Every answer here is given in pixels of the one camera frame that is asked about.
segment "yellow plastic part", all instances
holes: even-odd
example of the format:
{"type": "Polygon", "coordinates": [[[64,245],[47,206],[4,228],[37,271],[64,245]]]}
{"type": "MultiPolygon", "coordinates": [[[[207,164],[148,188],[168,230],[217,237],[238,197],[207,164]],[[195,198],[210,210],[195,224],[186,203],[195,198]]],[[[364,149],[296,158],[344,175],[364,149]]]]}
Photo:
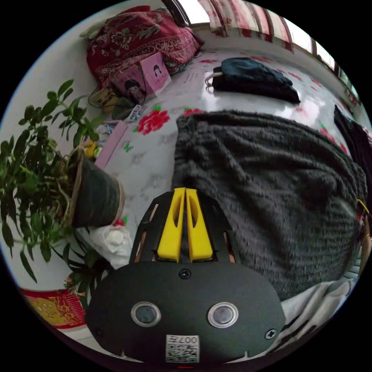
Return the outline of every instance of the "yellow plastic part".
{"type": "Polygon", "coordinates": [[[186,208],[190,260],[208,260],[212,258],[213,251],[195,189],[186,189],[186,208]]]}
{"type": "Polygon", "coordinates": [[[183,225],[183,208],[185,204],[185,188],[174,189],[172,203],[165,222],[162,238],[158,247],[158,256],[164,260],[179,262],[183,225]]]}

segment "red floral blanket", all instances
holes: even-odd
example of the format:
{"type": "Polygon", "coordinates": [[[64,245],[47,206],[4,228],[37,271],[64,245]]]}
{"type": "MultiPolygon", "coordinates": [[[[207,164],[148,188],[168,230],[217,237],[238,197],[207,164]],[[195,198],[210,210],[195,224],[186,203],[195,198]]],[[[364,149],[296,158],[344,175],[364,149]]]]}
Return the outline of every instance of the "red floral blanket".
{"type": "Polygon", "coordinates": [[[129,66],[161,52],[170,74],[186,65],[204,41],[180,28],[165,9],[122,12],[107,20],[88,47],[87,63],[100,89],[129,66]]]}

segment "pink box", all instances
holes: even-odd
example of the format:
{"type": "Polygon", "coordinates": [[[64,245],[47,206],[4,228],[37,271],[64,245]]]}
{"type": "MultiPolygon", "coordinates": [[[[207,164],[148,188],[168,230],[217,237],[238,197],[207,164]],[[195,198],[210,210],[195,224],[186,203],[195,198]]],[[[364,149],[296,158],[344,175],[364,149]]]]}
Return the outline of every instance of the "pink box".
{"type": "Polygon", "coordinates": [[[112,82],[136,105],[158,96],[172,81],[160,52],[123,71],[112,82]]]}

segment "white cloth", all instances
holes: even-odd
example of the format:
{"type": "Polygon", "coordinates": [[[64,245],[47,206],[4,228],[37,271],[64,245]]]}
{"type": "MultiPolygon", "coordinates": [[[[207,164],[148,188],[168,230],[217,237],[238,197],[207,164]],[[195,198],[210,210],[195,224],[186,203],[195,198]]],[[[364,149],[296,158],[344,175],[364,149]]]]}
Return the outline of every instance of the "white cloth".
{"type": "Polygon", "coordinates": [[[288,346],[330,319],[344,303],[356,281],[340,279],[317,284],[282,302],[286,325],[269,349],[252,358],[244,357],[231,363],[262,357],[288,346]]]}
{"type": "Polygon", "coordinates": [[[93,248],[117,270],[129,263],[133,241],[124,226],[104,226],[90,231],[93,248]]]}

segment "curtain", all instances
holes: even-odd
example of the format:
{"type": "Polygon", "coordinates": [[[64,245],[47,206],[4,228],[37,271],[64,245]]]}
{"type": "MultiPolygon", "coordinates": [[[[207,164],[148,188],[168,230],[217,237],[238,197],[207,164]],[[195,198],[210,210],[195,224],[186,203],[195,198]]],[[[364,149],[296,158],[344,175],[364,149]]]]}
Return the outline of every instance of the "curtain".
{"type": "Polygon", "coordinates": [[[243,0],[198,0],[207,12],[210,27],[218,36],[251,37],[259,32],[250,4],[243,0]]]}
{"type": "Polygon", "coordinates": [[[293,50],[285,21],[277,14],[243,0],[198,0],[210,19],[210,28],[218,36],[252,37],[293,50]]]}

